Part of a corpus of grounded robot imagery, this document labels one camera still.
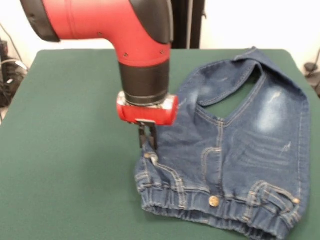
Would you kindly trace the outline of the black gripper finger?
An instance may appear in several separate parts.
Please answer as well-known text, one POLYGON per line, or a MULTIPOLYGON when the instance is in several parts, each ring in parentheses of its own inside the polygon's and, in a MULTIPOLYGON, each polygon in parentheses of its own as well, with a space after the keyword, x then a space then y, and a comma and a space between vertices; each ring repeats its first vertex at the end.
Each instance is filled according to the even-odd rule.
POLYGON ((157 137, 157 128, 155 124, 151 124, 149 126, 150 136, 149 136, 149 142, 153 150, 158 149, 158 137, 157 137))
POLYGON ((138 123, 138 135, 139 135, 139 146, 140 146, 140 148, 143 148, 143 145, 147 141, 145 128, 146 128, 146 125, 143 122, 139 122, 138 123))

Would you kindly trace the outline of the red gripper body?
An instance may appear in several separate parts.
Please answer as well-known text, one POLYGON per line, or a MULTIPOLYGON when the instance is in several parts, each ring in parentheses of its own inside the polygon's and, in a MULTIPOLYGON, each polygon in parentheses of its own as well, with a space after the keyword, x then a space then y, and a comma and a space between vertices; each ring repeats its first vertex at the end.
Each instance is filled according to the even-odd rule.
POLYGON ((153 123, 160 126, 171 126, 178 112, 178 97, 169 94, 161 104, 152 106, 130 105, 125 93, 121 91, 116 99, 116 111, 119 118, 128 123, 153 123))

